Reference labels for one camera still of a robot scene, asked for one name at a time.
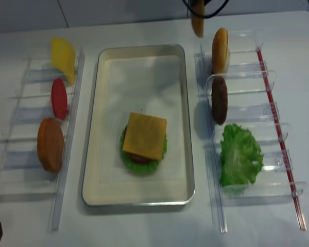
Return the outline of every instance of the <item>brown patty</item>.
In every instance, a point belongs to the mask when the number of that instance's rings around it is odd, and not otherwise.
[[[59,172],[62,166],[64,136],[54,118],[44,119],[38,131],[38,158],[46,171]]]
[[[222,76],[213,80],[212,84],[212,116],[218,125],[222,125],[227,119],[228,90]]]
[[[126,136],[126,131],[127,131],[127,128],[125,128],[125,132],[124,132],[124,139],[125,139],[125,136]],[[137,163],[139,165],[144,165],[144,164],[147,164],[151,161],[151,159],[149,158],[144,158],[142,156],[139,156],[139,155],[136,155],[136,154],[132,154],[132,153],[127,153],[126,154],[128,155],[128,157],[134,162],[134,163]]]

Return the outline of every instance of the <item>cheese slice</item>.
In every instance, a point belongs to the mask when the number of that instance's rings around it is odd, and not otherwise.
[[[76,52],[68,41],[61,38],[51,39],[51,65],[62,71],[71,84],[75,82],[75,60]]]
[[[123,151],[152,160],[161,160],[166,125],[166,119],[130,113]]]

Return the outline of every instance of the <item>tray rim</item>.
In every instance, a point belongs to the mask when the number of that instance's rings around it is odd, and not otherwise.
[[[99,62],[100,62],[100,57],[101,55],[103,55],[105,52],[110,51],[110,50],[119,50],[119,49],[144,49],[144,48],[159,48],[159,47],[169,47],[169,46],[174,46],[176,48],[178,48],[181,52],[182,52],[182,66],[184,68],[184,73],[180,73],[183,74],[183,76],[185,77],[185,88],[186,88],[186,102],[187,102],[187,118],[188,118],[188,136],[190,138],[190,155],[191,155],[191,187],[192,187],[192,191],[191,193],[187,194],[189,196],[187,196],[186,200],[181,200],[181,201],[165,201],[165,202],[137,202],[137,203],[105,203],[105,204],[92,204],[87,202],[87,200],[84,197],[84,182],[85,182],[85,172],[86,172],[86,165],[87,165],[87,156],[88,156],[88,149],[89,149],[89,140],[90,140],[90,133],[91,133],[91,125],[92,125],[92,119],[93,119],[93,111],[94,111],[94,102],[92,103],[91,107],[91,117],[89,118],[88,121],[89,122],[89,133],[87,133],[87,152],[86,152],[86,157],[85,160],[83,161],[84,164],[84,174],[83,174],[83,181],[82,181],[82,188],[81,188],[81,198],[84,201],[84,203],[88,206],[88,207],[97,207],[97,208],[107,208],[107,207],[157,207],[157,206],[184,206],[186,204],[188,204],[192,198],[195,195],[195,174],[194,174],[194,162],[193,162],[193,152],[192,152],[192,143],[191,143],[191,126],[190,126],[190,110],[189,110],[189,99],[188,99],[188,89],[187,89],[187,75],[186,75],[186,63],[185,63],[185,51],[184,48],[179,45],[179,44],[162,44],[162,45],[147,45],[147,46],[126,46],[126,47],[112,47],[112,48],[106,48],[104,50],[102,50],[98,56],[98,60],[97,60],[97,72],[96,72],[96,80],[95,80],[95,86],[94,86],[94,92],[91,95],[91,98],[94,99],[95,97],[95,92],[96,92],[96,86],[97,86],[97,75],[99,73],[98,68],[99,68]]]

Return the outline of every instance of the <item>clear acrylic holder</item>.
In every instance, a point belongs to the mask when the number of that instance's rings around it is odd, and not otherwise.
[[[0,134],[0,145],[4,144],[0,157],[0,198],[52,195],[49,231],[57,231],[78,108],[84,52],[82,49],[76,52],[75,83],[70,84],[65,74],[51,66],[50,43],[31,44],[30,49],[29,43],[26,45],[27,68],[20,89],[14,93],[16,105],[9,129]],[[52,83],[57,78],[65,84],[68,113],[64,121],[58,120],[65,145],[61,170],[58,174],[52,174],[43,169],[38,159],[37,137],[41,121],[54,117],[50,94]]]
[[[275,203],[277,200],[278,203],[282,203],[290,198],[296,207],[300,229],[305,230],[298,196],[307,187],[307,183],[294,182],[293,179],[289,150],[284,143],[290,125],[279,124],[278,107],[271,94],[276,83],[276,72],[268,70],[262,58],[262,34],[259,31],[248,30],[228,31],[228,35],[230,65],[225,74],[212,75],[214,34],[202,39],[200,53],[195,54],[199,103],[204,102],[204,95],[207,97],[206,103],[202,103],[209,127],[204,148],[213,220],[219,224],[220,231],[226,233],[228,227],[225,205],[249,205],[254,201],[255,204],[263,204],[270,203],[271,199],[274,199]],[[217,77],[225,79],[228,90],[228,112],[224,125],[237,123],[250,129],[262,148],[264,166],[253,185],[231,185],[222,188],[219,183],[220,141],[224,126],[218,127],[211,114],[212,82]]]

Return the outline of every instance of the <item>green lettuce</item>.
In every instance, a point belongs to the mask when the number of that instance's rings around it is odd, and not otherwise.
[[[234,123],[226,125],[222,135],[221,186],[255,183],[263,155],[251,131]]]
[[[132,161],[129,156],[123,151],[123,145],[125,140],[125,129],[123,130],[121,136],[120,136],[120,156],[122,157],[122,160],[124,164],[127,166],[129,170],[131,170],[134,173],[139,174],[146,174],[146,173],[152,173],[157,170],[157,167],[159,165],[160,161],[152,160],[146,164],[136,164],[134,161]],[[163,158],[164,154],[167,153],[167,135],[165,135],[165,141],[164,141],[164,148],[163,148]]]

